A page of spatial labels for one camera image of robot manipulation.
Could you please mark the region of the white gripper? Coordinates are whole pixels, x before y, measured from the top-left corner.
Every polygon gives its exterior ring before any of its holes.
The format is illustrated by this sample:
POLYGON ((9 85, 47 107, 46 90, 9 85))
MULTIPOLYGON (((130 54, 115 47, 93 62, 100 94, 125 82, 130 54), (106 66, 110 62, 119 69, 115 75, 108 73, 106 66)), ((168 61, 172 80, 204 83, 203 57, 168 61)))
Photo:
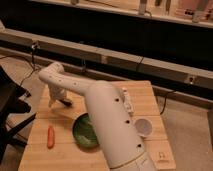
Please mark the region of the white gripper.
POLYGON ((48 103, 48 107, 51 108, 52 105, 56 102, 56 100, 63 100, 67 97, 67 92, 65 89, 49 85, 49 93, 50 93, 50 100, 48 103))

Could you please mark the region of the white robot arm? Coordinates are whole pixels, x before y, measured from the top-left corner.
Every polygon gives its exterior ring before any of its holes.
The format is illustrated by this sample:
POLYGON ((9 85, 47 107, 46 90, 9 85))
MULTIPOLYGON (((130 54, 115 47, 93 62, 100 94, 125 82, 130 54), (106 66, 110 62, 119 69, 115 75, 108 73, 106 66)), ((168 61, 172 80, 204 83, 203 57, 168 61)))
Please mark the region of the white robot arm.
POLYGON ((75 78, 63 72, 63 66, 54 62, 39 72, 39 79, 58 96, 68 90, 84 97, 110 171, 157 171, 126 109, 123 91, 108 81, 75 78))

